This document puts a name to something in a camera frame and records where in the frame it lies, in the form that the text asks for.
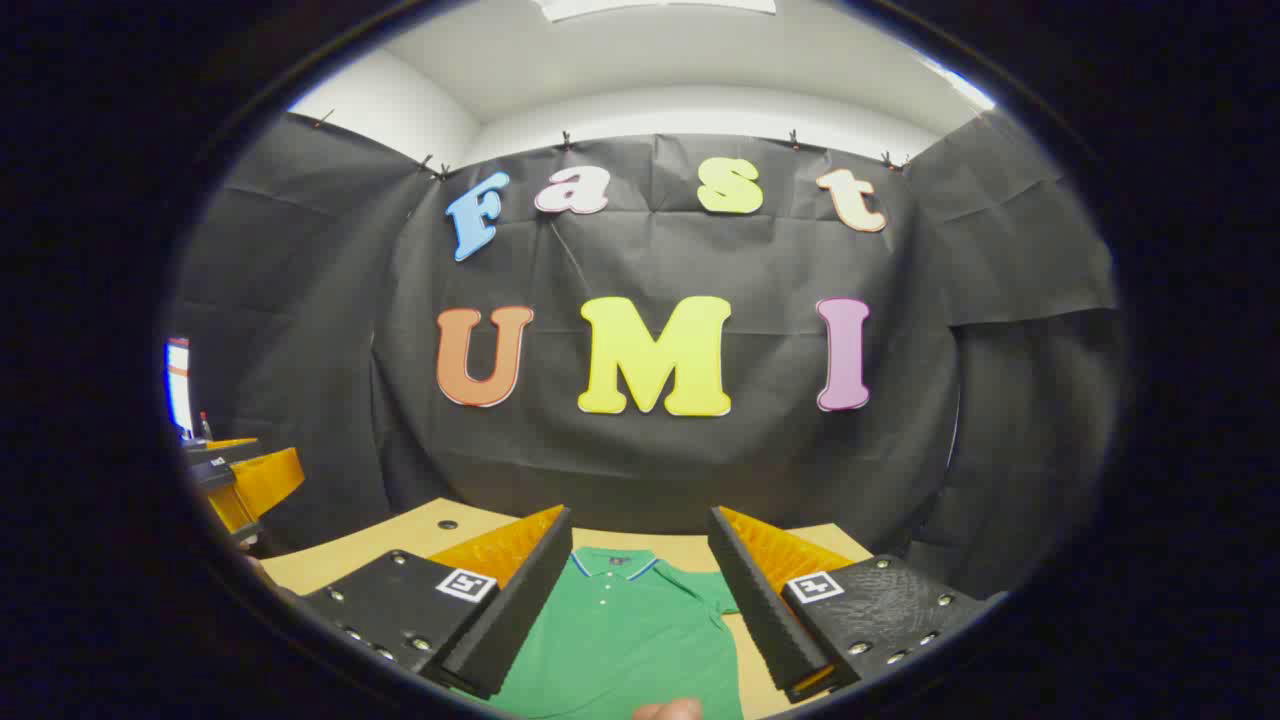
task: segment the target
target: black backdrop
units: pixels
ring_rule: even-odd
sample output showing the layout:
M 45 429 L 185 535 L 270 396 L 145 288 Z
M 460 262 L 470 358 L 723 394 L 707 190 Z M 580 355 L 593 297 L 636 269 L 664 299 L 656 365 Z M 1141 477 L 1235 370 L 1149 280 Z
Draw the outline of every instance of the black backdrop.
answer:
M 704 211 L 694 191 L 709 156 L 755 164 L 764 206 Z M 612 173 L 609 206 L 539 215 L 547 178 L 582 164 Z M 838 222 L 815 186 L 835 168 L 874 184 L 883 232 Z M 512 178 L 498 234 L 454 263 L 444 208 L 495 170 Z M 836 521 L 986 594 L 1083 515 L 1124 387 L 1108 254 L 1061 173 L 997 114 L 906 172 L 755 138 L 645 136 L 444 182 L 289 115 L 214 197 L 179 288 L 174 329 L 192 337 L 215 430 L 300 450 L 307 482 L 269 516 L 282 548 L 439 496 L 512 514 L 566 502 L 584 527 L 672 533 L 703 532 L 707 506 L 724 503 L 782 525 Z M 682 297 L 728 300 L 733 410 L 581 413 L 579 309 L 608 295 L 655 334 Z M 831 296 L 872 309 L 872 397 L 855 411 L 815 405 L 827 348 L 813 306 Z M 448 402 L 435 315 L 513 304 L 536 313 L 520 384 L 495 407 Z M 483 322 L 472 375 L 488 374 L 493 343 Z

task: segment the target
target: foam letter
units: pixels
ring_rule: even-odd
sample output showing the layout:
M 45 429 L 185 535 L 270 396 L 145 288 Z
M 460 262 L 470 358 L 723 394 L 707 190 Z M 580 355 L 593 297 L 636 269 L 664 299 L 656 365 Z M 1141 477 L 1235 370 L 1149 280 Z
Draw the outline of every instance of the foam letter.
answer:
M 609 204 L 604 188 L 609 184 L 609 172 L 595 165 L 564 168 L 554 176 L 550 184 L 534 197 L 534 206 L 543 213 L 563 213 L 572 210 L 579 215 L 599 213 Z
M 818 314 L 827 322 L 827 387 L 818 393 L 818 407 L 861 407 L 870 397 L 863 386 L 863 320 L 870 310 L 849 297 L 828 297 L 818 301 Z
M 730 316 L 719 297 L 686 297 L 672 310 L 654 342 L 636 306 L 626 297 L 598 297 L 582 305 L 591 323 L 591 373 L 577 406 L 586 413 L 618 414 L 627 398 L 618 392 L 618 370 L 641 413 L 653 410 L 672 370 L 676 387 L 663 405 L 672 415 L 716 418 L 730 410 L 721 389 L 721 328 Z
M 472 379 L 467 373 L 467 348 L 471 328 L 480 323 L 480 311 L 453 307 L 440 313 L 440 352 L 435 357 L 435 382 L 440 392 L 458 405 L 490 407 L 498 405 L 516 388 L 520 375 L 520 345 L 525 325 L 532 322 L 529 307 L 498 307 L 489 316 L 498 327 L 498 350 L 494 352 L 493 374 L 486 380 Z
M 764 205 L 764 191 L 751 182 L 758 177 L 746 160 L 708 158 L 698 167 L 698 200 L 713 213 L 753 213 Z
M 466 260 L 472 252 L 489 245 L 489 241 L 493 240 L 498 229 L 484 224 L 484 220 L 485 218 L 498 219 L 498 213 L 502 213 L 498 188 L 507 187 L 509 182 L 511 176 L 507 173 L 494 173 L 444 210 L 445 215 L 453 218 L 453 228 L 458 233 L 458 249 L 453 252 L 454 260 L 458 263 Z
M 872 183 L 855 179 L 854 173 L 849 170 L 832 170 L 818 178 L 818 187 L 831 191 L 836 214 L 846 225 L 863 232 L 884 229 L 884 215 L 868 210 L 863 199 L 864 195 L 876 192 Z

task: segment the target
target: shirt collar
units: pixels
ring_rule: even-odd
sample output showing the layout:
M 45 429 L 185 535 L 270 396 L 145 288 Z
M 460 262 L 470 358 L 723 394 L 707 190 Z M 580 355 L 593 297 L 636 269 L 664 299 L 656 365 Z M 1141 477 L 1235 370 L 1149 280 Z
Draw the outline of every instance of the shirt collar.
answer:
M 658 564 L 658 557 L 648 550 L 608 550 L 603 547 L 580 547 L 570 553 L 570 562 L 588 578 L 602 573 L 622 575 L 634 580 Z M 625 559 L 617 562 L 614 559 Z

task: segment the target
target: monitor screen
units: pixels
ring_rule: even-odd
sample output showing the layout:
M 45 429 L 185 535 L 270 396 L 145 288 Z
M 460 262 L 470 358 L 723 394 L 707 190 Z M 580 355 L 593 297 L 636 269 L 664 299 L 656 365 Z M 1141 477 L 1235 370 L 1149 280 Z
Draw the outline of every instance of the monitor screen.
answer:
M 191 416 L 191 391 L 187 383 L 191 343 L 186 338 L 172 337 L 165 345 L 165 365 L 169 370 L 169 414 L 182 428 L 182 437 L 196 437 L 196 423 Z

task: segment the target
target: green polo shirt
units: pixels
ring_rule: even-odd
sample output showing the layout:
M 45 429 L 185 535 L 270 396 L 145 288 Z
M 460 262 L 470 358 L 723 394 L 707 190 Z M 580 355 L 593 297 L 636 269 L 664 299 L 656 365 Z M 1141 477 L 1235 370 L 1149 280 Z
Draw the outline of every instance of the green polo shirt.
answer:
M 685 573 L 646 550 L 580 548 L 489 703 L 530 719 L 630 720 L 696 697 L 705 720 L 741 720 L 737 612 L 719 573 Z

